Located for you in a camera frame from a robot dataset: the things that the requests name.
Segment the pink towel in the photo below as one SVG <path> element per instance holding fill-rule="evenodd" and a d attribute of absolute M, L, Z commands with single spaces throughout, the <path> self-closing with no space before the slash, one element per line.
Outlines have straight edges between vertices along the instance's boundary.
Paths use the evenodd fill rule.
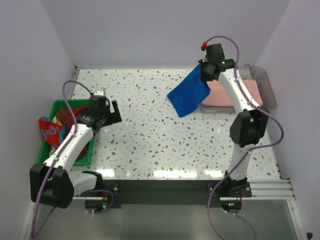
<path fill-rule="evenodd" d="M 244 79 L 243 83 L 253 99 L 260 105 L 263 105 L 258 86 L 253 79 Z M 233 103 L 224 87 L 217 81 L 208 81 L 210 88 L 209 95 L 202 101 L 205 107 L 233 107 Z"/>

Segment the blue towel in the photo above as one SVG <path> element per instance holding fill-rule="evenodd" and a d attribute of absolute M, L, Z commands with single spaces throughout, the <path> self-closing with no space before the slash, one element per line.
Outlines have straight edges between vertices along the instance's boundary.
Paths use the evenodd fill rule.
<path fill-rule="evenodd" d="M 193 113 L 210 94 L 211 89 L 208 84 L 200 80 L 200 72 L 198 64 L 180 84 L 167 94 L 180 118 Z"/>

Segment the red patterned towel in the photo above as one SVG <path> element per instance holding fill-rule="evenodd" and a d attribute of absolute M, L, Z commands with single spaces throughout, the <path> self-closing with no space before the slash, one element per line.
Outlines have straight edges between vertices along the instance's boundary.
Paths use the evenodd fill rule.
<path fill-rule="evenodd" d="M 64 141 L 63 134 L 66 128 L 53 123 L 52 120 L 48 117 L 42 117 L 38 120 L 40 133 L 46 143 L 58 148 Z"/>

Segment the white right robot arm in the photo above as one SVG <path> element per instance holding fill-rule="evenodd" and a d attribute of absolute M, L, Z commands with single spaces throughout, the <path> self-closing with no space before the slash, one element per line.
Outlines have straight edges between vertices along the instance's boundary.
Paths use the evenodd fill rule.
<path fill-rule="evenodd" d="M 201 50 L 205 57 L 199 60 L 200 80 L 217 80 L 231 99 L 236 117 L 229 129 L 234 143 L 230 165 L 224 180 L 216 186 L 218 194 L 235 196 L 247 184 L 247 171 L 252 154 L 260 139 L 265 135 L 268 116 L 261 113 L 259 104 L 253 99 L 240 77 L 233 59 L 226 59 L 222 45 L 204 42 Z"/>

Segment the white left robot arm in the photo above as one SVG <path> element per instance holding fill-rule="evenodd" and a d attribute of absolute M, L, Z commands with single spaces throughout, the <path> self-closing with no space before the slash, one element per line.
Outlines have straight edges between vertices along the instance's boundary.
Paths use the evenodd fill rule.
<path fill-rule="evenodd" d="M 73 197 L 89 192 L 92 196 L 103 193 L 104 184 L 100 173 L 83 171 L 71 178 L 71 168 L 83 148 L 103 127 L 122 121 L 116 100 L 92 95 L 88 106 L 77 118 L 75 124 L 55 153 L 42 164 L 35 163 L 30 171 L 31 200 L 37 204 L 56 208 L 67 208 Z"/>

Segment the brown towel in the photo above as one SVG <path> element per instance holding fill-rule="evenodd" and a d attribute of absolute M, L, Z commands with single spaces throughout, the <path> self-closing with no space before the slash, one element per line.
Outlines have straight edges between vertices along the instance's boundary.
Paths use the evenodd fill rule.
<path fill-rule="evenodd" d="M 74 113 L 75 117 L 78 117 L 80 114 L 85 112 L 87 105 L 75 106 L 71 110 Z M 61 108 L 55 115 L 58 125 L 65 127 L 63 138 L 65 139 L 69 134 L 72 125 L 74 124 L 73 117 L 67 107 Z"/>

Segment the yellow striped towel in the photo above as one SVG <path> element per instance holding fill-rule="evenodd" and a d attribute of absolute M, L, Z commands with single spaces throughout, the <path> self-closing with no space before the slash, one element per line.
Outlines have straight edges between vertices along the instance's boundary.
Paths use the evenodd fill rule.
<path fill-rule="evenodd" d="M 52 119 L 51 122 L 54 123 L 54 124 L 57 124 L 57 125 L 59 125 L 59 126 L 62 126 L 62 123 L 58 120 L 58 118 L 57 118 L 56 116 L 53 117 L 53 119 Z M 56 151 L 56 149 L 57 149 L 57 147 L 54 146 L 54 145 L 52 145 L 52 146 L 51 146 L 51 150 L 50 150 L 50 152 L 49 152 L 49 156 L 53 155 L 54 152 Z"/>

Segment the clear plastic container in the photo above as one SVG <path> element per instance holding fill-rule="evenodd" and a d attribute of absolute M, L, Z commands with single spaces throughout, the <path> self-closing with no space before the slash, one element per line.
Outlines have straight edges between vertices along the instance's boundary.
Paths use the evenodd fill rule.
<path fill-rule="evenodd" d="M 256 81 L 263 102 L 262 105 L 267 107 L 268 110 L 275 109 L 277 107 L 277 102 L 266 70 L 260 66 L 251 66 L 249 64 L 239 66 L 238 69 L 242 80 Z M 234 107 L 207 107 L 201 104 L 199 109 L 206 114 L 235 113 Z"/>

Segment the green plastic bin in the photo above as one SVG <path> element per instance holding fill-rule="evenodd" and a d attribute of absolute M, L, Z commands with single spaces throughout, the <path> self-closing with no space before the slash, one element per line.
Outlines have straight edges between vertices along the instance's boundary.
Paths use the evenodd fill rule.
<path fill-rule="evenodd" d="M 68 103 L 72 108 L 81 107 L 81 106 L 87 105 L 89 103 L 89 99 L 70 99 L 68 100 Z M 55 100 L 52 104 L 51 111 L 49 114 L 50 120 L 54 118 L 54 116 L 59 110 L 66 107 L 67 105 L 63 99 Z M 95 144 L 95 140 L 94 138 L 92 138 L 91 141 L 88 143 L 87 149 L 84 155 L 82 156 L 82 158 L 74 162 L 73 164 L 74 167 L 85 167 L 91 164 L 94 144 Z M 49 158 L 50 151 L 51 151 L 51 146 L 43 140 L 36 162 L 38 164 L 42 164 L 46 159 Z"/>

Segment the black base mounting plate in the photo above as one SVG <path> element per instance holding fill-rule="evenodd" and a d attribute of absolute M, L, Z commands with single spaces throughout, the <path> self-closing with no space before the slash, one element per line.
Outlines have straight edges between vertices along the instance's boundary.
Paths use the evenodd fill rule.
<path fill-rule="evenodd" d="M 104 189 L 114 196 L 112 208 L 122 205 L 207 205 L 210 194 L 219 180 L 103 180 Z M 234 187 L 229 183 L 221 184 L 211 198 L 210 207 L 218 207 L 223 198 L 237 199 L 252 197 L 249 182 Z M 78 195 L 96 203 L 103 201 L 103 193 L 84 192 Z"/>

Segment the aluminium frame rail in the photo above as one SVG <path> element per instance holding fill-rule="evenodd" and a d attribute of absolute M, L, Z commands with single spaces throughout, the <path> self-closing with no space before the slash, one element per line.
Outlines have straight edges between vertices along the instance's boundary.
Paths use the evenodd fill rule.
<path fill-rule="evenodd" d="M 231 139 L 226 137 L 224 142 L 219 142 L 215 137 L 219 133 L 217 125 L 197 116 L 182 123 L 171 117 L 166 104 L 156 108 L 156 97 L 162 95 L 163 89 L 155 85 L 111 84 L 106 93 L 117 102 L 122 122 L 105 126 L 95 134 L 91 164 L 72 166 L 71 178 L 92 171 L 102 175 L 102 183 L 103 180 L 219 180 L 218 184 L 222 183 L 225 172 L 220 170 L 219 163 L 228 162 Z M 247 182 L 252 197 L 245 199 L 294 197 L 289 180 Z M 96 192 L 113 195 L 105 187 Z"/>

